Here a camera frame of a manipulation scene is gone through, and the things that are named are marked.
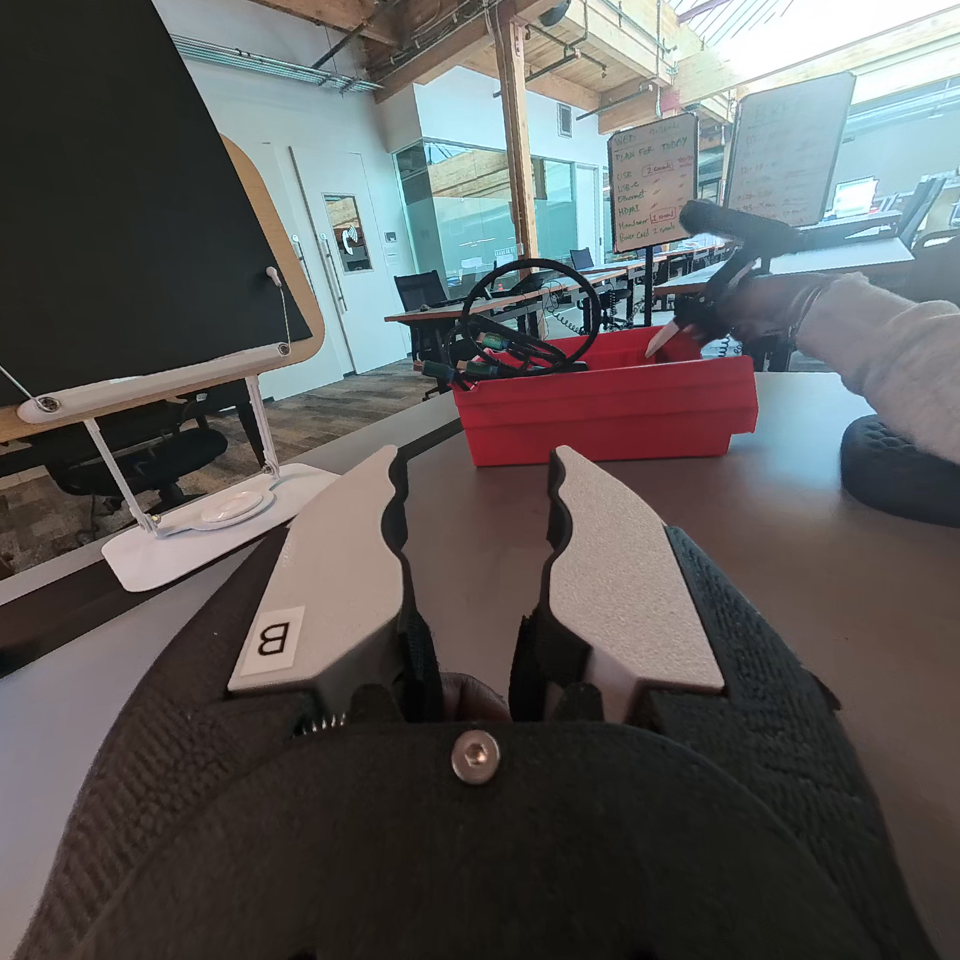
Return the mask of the black wrist rest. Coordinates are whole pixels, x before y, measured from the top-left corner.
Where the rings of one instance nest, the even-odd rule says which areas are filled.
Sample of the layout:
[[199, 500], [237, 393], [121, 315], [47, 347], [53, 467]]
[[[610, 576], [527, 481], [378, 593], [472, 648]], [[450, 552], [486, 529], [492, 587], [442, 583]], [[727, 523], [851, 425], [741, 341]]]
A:
[[893, 517], [959, 527], [959, 466], [919, 449], [876, 415], [854, 420], [841, 438], [844, 490]]

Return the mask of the person's right hand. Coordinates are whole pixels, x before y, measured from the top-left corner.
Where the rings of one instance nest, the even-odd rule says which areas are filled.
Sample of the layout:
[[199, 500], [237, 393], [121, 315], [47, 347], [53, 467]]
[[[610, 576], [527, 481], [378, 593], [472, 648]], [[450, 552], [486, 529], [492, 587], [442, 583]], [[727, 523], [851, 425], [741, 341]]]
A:
[[834, 281], [834, 277], [822, 273], [750, 273], [719, 299], [718, 318], [743, 345], [767, 337], [782, 338]]

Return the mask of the black board on white stand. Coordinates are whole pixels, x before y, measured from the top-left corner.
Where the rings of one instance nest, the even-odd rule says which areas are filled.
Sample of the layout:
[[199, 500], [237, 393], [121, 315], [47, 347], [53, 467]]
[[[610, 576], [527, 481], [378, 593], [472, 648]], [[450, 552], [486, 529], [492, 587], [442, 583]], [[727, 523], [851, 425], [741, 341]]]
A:
[[[122, 587], [176, 581], [334, 480], [278, 466], [258, 376], [320, 350], [316, 298], [257, 168], [221, 137], [151, 2], [2, 2], [2, 438], [81, 423], [135, 518]], [[98, 419], [243, 380], [260, 473], [154, 517]]]

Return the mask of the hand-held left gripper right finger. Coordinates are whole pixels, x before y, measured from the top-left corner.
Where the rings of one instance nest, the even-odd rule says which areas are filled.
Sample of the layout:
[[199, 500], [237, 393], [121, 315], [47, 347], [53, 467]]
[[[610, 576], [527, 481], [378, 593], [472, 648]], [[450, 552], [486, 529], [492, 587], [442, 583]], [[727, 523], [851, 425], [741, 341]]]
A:
[[606, 722], [636, 722], [652, 692], [720, 695], [725, 681], [660, 516], [570, 446], [550, 453], [550, 554], [510, 669], [510, 714], [541, 722], [568, 691]]

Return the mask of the wooden post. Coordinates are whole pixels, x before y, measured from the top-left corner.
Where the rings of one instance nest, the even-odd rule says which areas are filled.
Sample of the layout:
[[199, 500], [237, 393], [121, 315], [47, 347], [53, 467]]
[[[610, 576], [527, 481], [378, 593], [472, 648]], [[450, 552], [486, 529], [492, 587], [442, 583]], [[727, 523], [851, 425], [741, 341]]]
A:
[[510, 182], [510, 214], [517, 259], [538, 258], [533, 163], [530, 153], [524, 70], [524, 23], [515, 2], [496, 8], [492, 36], [500, 82]]

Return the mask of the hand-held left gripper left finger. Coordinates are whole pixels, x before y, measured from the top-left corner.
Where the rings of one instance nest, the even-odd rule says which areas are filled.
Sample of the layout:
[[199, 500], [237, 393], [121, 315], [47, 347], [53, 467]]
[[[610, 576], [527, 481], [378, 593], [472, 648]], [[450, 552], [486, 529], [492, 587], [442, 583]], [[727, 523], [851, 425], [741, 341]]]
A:
[[383, 446], [313, 498], [290, 524], [227, 690], [313, 694], [326, 719], [354, 691], [386, 688], [410, 722], [443, 717], [433, 640], [409, 562], [406, 458]]

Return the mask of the person's right forearm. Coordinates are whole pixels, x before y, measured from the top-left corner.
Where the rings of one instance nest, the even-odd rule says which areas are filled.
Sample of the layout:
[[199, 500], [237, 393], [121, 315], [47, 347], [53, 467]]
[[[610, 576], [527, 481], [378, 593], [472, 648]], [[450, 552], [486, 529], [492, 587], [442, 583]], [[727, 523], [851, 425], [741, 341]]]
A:
[[959, 310], [916, 303], [861, 273], [835, 278], [808, 308], [797, 344], [831, 367], [885, 426], [959, 463]]

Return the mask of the white double door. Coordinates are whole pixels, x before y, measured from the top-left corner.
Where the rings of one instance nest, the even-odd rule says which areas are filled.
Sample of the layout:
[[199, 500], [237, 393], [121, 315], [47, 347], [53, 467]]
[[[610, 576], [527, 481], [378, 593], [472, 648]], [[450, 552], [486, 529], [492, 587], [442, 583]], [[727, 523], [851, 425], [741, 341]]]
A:
[[329, 300], [330, 330], [343, 348], [346, 369], [364, 374], [396, 359], [385, 261], [361, 155], [355, 151], [286, 148], [288, 165], [308, 221], [306, 242], [318, 258], [318, 288]]

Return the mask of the whiteboard on stand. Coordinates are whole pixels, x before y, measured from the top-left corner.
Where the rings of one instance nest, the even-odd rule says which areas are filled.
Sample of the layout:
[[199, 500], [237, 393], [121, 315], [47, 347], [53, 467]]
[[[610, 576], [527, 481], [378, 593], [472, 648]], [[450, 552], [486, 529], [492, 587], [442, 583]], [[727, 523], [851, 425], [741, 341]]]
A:
[[825, 212], [856, 76], [754, 92], [738, 104], [724, 206], [792, 227]]
[[685, 111], [618, 131], [607, 142], [612, 250], [643, 255], [646, 327], [652, 321], [654, 247], [690, 236], [680, 214], [697, 198], [699, 142], [699, 118]]

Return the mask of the wooden office desk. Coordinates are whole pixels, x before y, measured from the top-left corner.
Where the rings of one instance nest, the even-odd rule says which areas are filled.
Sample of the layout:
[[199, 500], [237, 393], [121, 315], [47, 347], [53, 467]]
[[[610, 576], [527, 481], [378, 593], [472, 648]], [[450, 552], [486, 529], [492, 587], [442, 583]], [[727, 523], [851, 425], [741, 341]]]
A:
[[[616, 294], [618, 290], [633, 296], [633, 287], [640, 276], [640, 267], [628, 263], [597, 267], [586, 272], [598, 296]], [[411, 338], [411, 356], [415, 361], [443, 360], [443, 344], [459, 321], [462, 303], [425, 307], [405, 311], [384, 318], [388, 325], [405, 327]], [[571, 311], [579, 312], [579, 323], [567, 318]], [[589, 315], [588, 295], [570, 278], [547, 280], [538, 290], [511, 295], [479, 296], [471, 304], [473, 318], [491, 318], [496, 323], [535, 335], [542, 340], [550, 336], [550, 321], [556, 319], [578, 333]]]

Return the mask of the person's left hand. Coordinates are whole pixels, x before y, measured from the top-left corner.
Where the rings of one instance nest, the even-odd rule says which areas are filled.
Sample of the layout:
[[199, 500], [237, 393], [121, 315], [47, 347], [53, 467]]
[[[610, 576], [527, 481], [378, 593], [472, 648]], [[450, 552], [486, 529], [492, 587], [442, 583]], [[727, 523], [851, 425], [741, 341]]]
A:
[[507, 702], [485, 683], [463, 673], [441, 673], [441, 719], [444, 722], [501, 724], [512, 722]]

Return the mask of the black office chair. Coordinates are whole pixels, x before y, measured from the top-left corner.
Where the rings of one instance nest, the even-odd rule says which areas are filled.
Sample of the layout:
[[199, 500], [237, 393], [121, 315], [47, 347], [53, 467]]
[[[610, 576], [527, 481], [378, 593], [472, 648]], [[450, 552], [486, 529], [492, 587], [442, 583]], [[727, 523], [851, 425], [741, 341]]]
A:
[[[184, 493], [179, 481], [212, 464], [227, 451], [228, 442], [217, 430], [200, 426], [163, 435], [138, 449], [117, 453], [114, 459], [130, 491], [135, 496], [157, 493], [159, 500], [150, 512], [164, 513], [199, 497]], [[54, 484], [68, 495], [116, 502], [122, 498], [102, 458], [83, 455], [77, 462], [51, 462], [46, 469]]]
[[[435, 308], [455, 306], [448, 298], [448, 291], [441, 281], [437, 270], [408, 275], [396, 275], [393, 278], [403, 312], [406, 314], [426, 314]], [[451, 315], [433, 316], [426, 319], [408, 318], [400, 321], [411, 336], [411, 356], [414, 361], [426, 366], [427, 362], [444, 362], [443, 344], [455, 324]]]

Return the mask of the red plastic bin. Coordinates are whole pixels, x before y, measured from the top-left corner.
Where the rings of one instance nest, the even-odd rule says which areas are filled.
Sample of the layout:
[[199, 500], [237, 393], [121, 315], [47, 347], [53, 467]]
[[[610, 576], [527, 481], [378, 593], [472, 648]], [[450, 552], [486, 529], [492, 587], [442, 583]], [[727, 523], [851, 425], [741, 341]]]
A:
[[721, 457], [755, 431], [750, 357], [701, 359], [681, 334], [646, 357], [654, 333], [600, 335], [587, 371], [453, 387], [474, 466], [544, 464], [561, 446], [593, 462]]

